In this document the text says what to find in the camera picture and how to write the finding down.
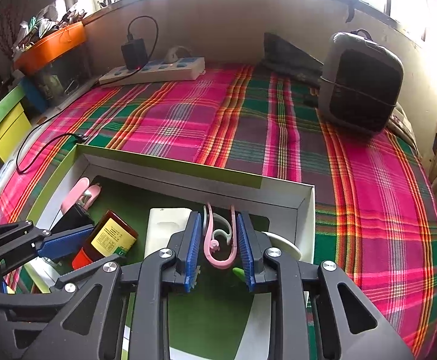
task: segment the striped fabric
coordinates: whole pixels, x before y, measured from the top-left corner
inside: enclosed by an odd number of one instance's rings
[[[335,260],[413,353],[437,332],[437,210],[417,157],[385,131],[367,140],[327,123],[309,89],[258,67],[207,67],[192,82],[96,88],[33,145],[63,132],[89,144],[315,185],[315,262]],[[25,219],[73,139],[44,151],[0,197],[0,223]],[[18,272],[7,281],[16,286]]]

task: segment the metal screw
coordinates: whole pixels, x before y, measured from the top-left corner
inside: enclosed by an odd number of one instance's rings
[[[324,261],[322,263],[323,269],[325,269],[326,271],[334,271],[335,269],[337,269],[337,264],[335,264],[333,261]]]
[[[165,247],[164,249],[160,249],[158,251],[158,255],[160,256],[160,258],[162,259],[166,259],[168,257],[171,257],[173,254],[172,249],[169,249],[167,247]]]
[[[117,269],[117,263],[114,261],[109,261],[103,264],[103,270],[105,272],[113,272],[116,269]]]
[[[267,254],[270,257],[278,257],[282,255],[282,251],[280,249],[278,249],[277,247],[269,247],[267,249]]]
[[[70,293],[73,293],[77,290],[77,286],[74,283],[67,283],[64,288],[67,292]]]

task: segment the blue gripper pad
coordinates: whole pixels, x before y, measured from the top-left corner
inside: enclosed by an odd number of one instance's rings
[[[50,238],[45,238],[42,247],[38,251],[38,256],[48,257],[53,260],[68,254],[77,253],[93,229],[93,225],[87,225],[76,229],[75,232],[70,230],[64,231],[62,237],[60,237],[61,233],[58,233]]]
[[[190,290],[195,286],[195,271],[197,269],[198,252],[200,250],[200,240],[202,239],[202,216],[197,214],[193,224],[193,232],[185,261],[185,290]]]
[[[242,214],[238,214],[237,218],[237,238],[243,271],[245,273],[245,283],[247,284],[249,291],[253,292],[255,289],[255,267]]]

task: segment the orange basket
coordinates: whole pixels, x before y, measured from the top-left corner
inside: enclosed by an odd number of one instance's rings
[[[82,22],[58,30],[25,51],[13,67],[32,76],[67,51],[87,40]]]

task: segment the power strip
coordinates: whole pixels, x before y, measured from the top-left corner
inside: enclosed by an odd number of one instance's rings
[[[104,88],[118,85],[156,83],[159,81],[196,80],[205,72],[203,57],[180,58],[173,64],[165,64],[163,60],[150,61],[140,71],[129,70],[126,66],[112,69],[99,79]]]

